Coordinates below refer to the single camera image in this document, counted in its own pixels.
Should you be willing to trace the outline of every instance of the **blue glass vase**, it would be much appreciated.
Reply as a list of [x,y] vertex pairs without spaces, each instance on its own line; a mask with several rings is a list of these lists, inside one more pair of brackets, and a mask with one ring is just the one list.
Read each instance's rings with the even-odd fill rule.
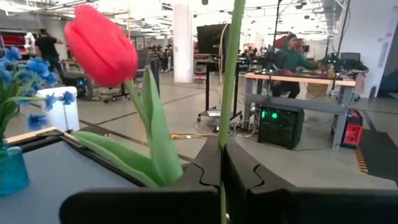
[[28,184],[29,177],[22,150],[0,142],[0,196],[16,193]]

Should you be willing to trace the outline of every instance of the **red toolbox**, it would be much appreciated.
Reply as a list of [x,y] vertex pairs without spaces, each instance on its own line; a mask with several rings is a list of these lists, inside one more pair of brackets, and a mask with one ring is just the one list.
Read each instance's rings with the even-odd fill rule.
[[349,109],[341,146],[353,149],[357,148],[361,141],[362,131],[363,118],[361,114],[355,109]]

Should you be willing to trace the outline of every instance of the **black shirt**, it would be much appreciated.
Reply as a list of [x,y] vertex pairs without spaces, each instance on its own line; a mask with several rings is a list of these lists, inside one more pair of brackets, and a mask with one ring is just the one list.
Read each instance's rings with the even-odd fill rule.
[[54,44],[57,40],[54,37],[39,37],[36,40],[36,46],[39,47],[43,57],[58,57],[58,52]]

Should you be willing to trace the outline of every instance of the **person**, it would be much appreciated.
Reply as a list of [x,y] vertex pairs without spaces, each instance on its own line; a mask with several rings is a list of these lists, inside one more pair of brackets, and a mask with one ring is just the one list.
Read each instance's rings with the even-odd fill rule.
[[[277,65],[279,69],[286,71],[295,71],[298,66],[302,66],[308,70],[320,68],[318,64],[308,62],[303,55],[294,48],[297,46],[297,36],[289,34],[285,38],[283,47],[278,51],[280,55],[280,63]],[[289,92],[288,98],[296,98],[300,93],[300,83],[298,82],[272,82],[272,96],[281,96],[283,92]]]
[[55,44],[63,44],[62,40],[52,37],[46,29],[40,29],[40,37],[36,40],[36,52],[42,56],[42,58],[50,63],[49,70],[54,72],[54,68],[57,69],[61,80],[64,79],[63,70],[60,64],[60,58]]

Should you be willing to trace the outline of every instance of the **yellow cable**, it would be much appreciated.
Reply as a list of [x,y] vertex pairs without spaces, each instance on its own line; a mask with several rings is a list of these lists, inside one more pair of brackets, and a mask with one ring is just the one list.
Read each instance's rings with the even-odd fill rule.
[[[127,33],[128,33],[128,37],[129,37],[129,41],[131,41],[131,31],[130,31],[130,15],[131,15],[131,11],[130,11],[130,7],[129,5],[127,5],[127,16],[128,16],[128,20],[127,20]],[[138,134],[138,139],[141,142],[141,145],[144,145],[144,142],[142,141],[142,136],[141,136],[141,132],[139,131],[139,114],[137,115],[137,134]]]

